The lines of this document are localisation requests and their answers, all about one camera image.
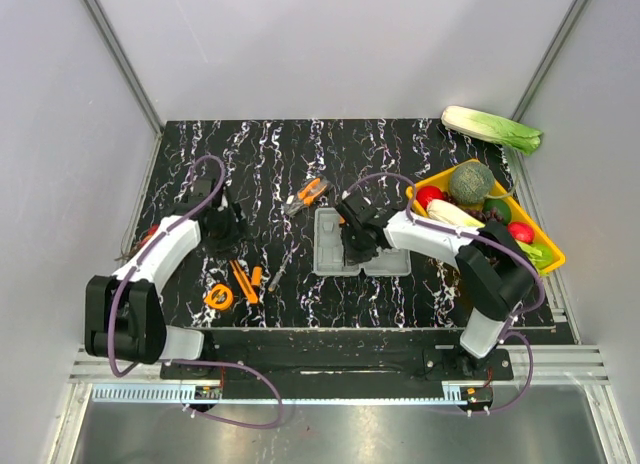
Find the grey plastic tool case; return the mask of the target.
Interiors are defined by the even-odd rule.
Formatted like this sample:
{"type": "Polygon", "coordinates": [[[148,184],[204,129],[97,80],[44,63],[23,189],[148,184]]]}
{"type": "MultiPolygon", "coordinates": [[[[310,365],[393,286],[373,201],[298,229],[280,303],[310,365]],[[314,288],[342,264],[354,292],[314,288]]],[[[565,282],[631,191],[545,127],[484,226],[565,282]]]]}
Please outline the grey plastic tool case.
{"type": "Polygon", "coordinates": [[[314,216],[313,273],[320,277],[405,277],[411,274],[406,250],[385,249],[370,235],[359,235],[334,208],[314,216]]]}

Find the short orange screwdriver handle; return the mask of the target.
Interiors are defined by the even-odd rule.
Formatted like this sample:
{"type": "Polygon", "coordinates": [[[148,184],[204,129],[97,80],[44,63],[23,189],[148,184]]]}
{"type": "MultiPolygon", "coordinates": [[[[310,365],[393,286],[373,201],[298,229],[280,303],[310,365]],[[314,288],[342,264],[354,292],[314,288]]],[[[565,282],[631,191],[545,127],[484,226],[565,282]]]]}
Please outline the short orange screwdriver handle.
{"type": "Polygon", "coordinates": [[[251,285],[254,287],[259,287],[261,285],[261,280],[262,268],[260,266],[255,266],[251,274],[251,285]]]}

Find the orange handled pliers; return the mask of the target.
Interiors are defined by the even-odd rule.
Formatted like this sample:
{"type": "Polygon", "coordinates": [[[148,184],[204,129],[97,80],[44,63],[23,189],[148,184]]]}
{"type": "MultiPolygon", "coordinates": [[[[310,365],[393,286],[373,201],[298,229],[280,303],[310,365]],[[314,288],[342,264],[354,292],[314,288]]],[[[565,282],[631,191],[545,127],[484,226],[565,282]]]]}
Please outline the orange handled pliers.
{"type": "Polygon", "coordinates": [[[311,207],[318,199],[326,194],[332,184],[323,176],[307,180],[294,194],[288,196],[283,204],[283,212],[289,217],[311,207]]]}

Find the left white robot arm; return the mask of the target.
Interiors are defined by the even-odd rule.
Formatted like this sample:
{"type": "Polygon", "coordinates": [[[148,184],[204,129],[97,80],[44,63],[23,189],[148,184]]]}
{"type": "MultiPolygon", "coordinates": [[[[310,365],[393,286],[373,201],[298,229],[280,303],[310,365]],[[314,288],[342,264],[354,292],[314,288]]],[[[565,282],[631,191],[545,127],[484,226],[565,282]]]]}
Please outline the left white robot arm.
{"type": "Polygon", "coordinates": [[[122,267],[94,276],[85,291],[85,352],[134,364],[182,360],[193,378],[217,365],[200,331],[169,326],[162,291],[183,260],[199,247],[226,254],[246,231],[246,219],[218,178],[199,178],[193,190],[163,218],[149,240],[122,267]]]}

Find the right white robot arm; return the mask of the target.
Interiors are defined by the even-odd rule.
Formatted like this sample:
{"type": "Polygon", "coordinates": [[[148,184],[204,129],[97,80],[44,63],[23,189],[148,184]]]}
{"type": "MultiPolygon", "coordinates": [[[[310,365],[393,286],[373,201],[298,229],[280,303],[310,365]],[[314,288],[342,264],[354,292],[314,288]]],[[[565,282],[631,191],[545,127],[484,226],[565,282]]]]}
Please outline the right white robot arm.
{"type": "Polygon", "coordinates": [[[345,261],[364,264],[382,250],[402,250],[439,260],[458,270],[472,311],[460,337],[457,372],[469,380],[491,366],[489,354],[506,332],[515,308],[539,277],[502,224],[460,227],[420,217],[409,210],[381,211],[359,192],[340,198],[345,261]]]}

